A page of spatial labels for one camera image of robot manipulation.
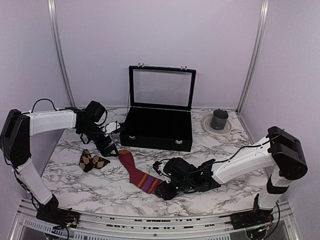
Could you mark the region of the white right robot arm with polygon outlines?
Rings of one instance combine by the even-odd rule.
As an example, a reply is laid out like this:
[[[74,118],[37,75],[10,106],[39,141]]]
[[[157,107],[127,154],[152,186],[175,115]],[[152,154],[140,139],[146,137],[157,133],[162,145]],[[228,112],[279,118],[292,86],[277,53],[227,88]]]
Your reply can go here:
[[[253,208],[230,216],[234,229],[248,228],[271,222],[273,208],[288,190],[290,183],[308,171],[301,142],[277,126],[270,127],[266,137],[253,145],[239,148],[232,156],[214,158],[196,167],[181,157],[163,159],[153,169],[165,177],[155,195],[171,200],[179,193],[204,193],[217,189],[239,176],[273,167],[266,186],[254,198]]]

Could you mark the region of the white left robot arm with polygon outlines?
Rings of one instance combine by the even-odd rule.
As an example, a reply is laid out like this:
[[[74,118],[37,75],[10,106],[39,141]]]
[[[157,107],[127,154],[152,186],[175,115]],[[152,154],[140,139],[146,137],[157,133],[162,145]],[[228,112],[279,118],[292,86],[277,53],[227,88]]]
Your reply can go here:
[[[114,121],[106,123],[101,117],[108,112],[99,102],[92,100],[87,107],[54,107],[52,110],[29,111],[11,109],[0,134],[0,149],[4,160],[12,167],[17,182],[30,194],[36,217],[51,223],[75,225],[80,214],[71,209],[59,207],[57,197],[42,180],[33,161],[35,143],[47,140],[55,133],[75,130],[83,144],[94,143],[104,157],[117,156],[118,150],[111,135],[122,130],[123,124]]]

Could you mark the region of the maroon striped sock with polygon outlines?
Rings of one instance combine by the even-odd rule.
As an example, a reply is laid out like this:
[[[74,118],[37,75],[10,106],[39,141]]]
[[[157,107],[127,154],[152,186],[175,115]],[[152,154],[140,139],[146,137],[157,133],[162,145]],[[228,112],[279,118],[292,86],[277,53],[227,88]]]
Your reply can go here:
[[[119,161],[129,174],[129,182],[147,194],[155,194],[156,188],[163,181],[136,168],[134,157],[128,150],[120,150]]]

